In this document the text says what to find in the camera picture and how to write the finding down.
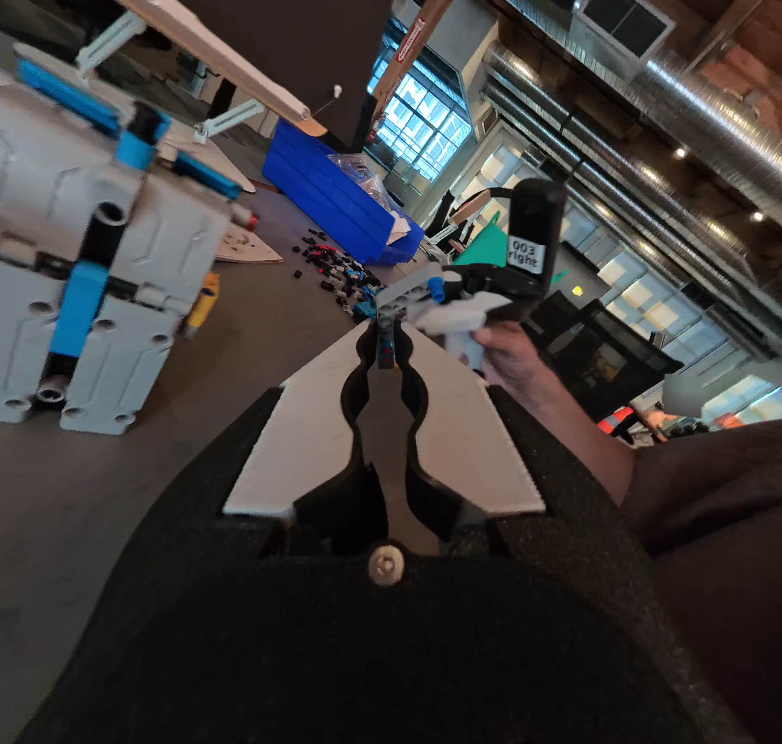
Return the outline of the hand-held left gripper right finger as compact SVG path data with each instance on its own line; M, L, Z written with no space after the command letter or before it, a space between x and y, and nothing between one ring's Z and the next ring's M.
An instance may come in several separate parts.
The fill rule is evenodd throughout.
M412 343L412 375L422 379L427 398L413 430L422 472L487 516L544 513L483 380L409 323L400 331Z

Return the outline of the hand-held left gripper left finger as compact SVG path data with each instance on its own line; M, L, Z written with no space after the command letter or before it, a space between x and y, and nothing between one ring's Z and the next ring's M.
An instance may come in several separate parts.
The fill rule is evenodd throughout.
M224 515L295 518L301 498L347 470L374 357L375 325L364 321L281 384Z

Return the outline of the grey angled beam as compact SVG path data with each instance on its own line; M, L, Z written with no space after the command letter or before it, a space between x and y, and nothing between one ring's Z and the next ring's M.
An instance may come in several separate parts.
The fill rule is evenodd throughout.
M376 323L378 330L392 332L397 315L405 312L411 303L433 299L444 300L444 273L437 261L415 270L376 295Z

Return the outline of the grey blue brick robot model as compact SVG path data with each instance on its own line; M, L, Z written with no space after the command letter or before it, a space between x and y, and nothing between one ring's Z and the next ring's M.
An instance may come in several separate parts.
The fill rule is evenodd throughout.
M33 46L2 72L2 422L38 406L64 430L122 435L177 334L218 289L231 176L176 146L164 110Z

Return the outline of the person's right hand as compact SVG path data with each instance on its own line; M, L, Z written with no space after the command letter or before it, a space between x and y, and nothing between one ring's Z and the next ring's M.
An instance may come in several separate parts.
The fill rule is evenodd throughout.
M481 371L489 384L529 410L551 398L553 374L519 323L489 323L473 331L472 339L484 350Z

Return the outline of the pile of small brick pieces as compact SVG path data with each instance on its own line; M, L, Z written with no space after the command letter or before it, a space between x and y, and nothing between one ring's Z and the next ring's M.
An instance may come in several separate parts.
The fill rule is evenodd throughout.
M292 253L318 273L320 288L356 323L376 320L376 299L386 287L367 266L338 246L325 231L308 229Z

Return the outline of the clear plastic bags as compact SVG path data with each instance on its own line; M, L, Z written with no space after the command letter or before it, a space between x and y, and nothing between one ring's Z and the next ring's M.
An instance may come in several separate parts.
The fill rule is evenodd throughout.
M384 186L382 177L370 166L371 160L365 152L330 153L327 158L391 214L393 227L386 241L387 245L395 244L410 232L411 224L407 221L402 206L394 200Z

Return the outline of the blue plastic bin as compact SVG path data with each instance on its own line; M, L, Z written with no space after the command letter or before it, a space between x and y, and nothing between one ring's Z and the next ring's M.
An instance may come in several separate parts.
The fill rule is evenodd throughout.
M417 256L424 232L388 244L394 218L329 156L334 151L284 119L277 123L262 172L359 263L395 266Z

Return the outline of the instruction booklet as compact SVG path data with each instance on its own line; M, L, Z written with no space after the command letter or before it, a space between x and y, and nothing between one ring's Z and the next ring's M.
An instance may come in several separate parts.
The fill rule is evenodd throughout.
M282 256L255 233L230 222L217 250L215 261L243 264L279 264Z

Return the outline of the white vent grille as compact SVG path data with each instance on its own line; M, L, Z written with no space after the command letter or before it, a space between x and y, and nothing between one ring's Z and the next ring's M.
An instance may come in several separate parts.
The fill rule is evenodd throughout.
M595 36L597 45L644 64L668 40L676 20L648 0L585 0L572 29Z

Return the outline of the person's brown clothing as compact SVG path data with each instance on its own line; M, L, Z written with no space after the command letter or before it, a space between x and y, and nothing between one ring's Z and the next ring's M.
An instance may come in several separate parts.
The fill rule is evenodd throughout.
M642 448L622 512L710 684L781 742L781 423Z

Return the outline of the black board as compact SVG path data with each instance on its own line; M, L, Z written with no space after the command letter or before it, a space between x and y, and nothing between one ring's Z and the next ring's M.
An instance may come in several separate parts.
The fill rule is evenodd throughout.
M393 0L177 0L335 138L356 137Z

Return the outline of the white folding stand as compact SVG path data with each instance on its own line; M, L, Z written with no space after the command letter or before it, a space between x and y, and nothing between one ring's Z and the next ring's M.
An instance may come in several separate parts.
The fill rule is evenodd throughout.
M213 143L212 137L261 113L276 114L310 136L327 133L306 104L261 73L178 0L115 1L127 8L125 13L77 55L76 74L81 84L87 86L93 71L104 60L152 27L249 95L247 101L197 123L192 129L172 123L157 147L163 160L174 163L183 158L185 167L205 169L207 179L228 180L237 184L240 191L253 193L252 183Z

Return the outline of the silver ventilation duct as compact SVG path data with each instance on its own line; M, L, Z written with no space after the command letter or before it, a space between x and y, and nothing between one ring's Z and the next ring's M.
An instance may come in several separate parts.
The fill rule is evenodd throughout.
M780 135L671 58L619 100L575 72L569 92L499 42L485 97L640 237L780 348Z

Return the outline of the wooden post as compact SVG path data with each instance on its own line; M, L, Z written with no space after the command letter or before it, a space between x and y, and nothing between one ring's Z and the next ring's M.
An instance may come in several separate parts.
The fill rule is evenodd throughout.
M396 92L402 78L410 71L415 59L428 42L435 27L445 14L453 0L425 0L421 9L391 60L386 71L378 81L373 95L376 98L376 109L373 122L378 121L385 113L393 94Z

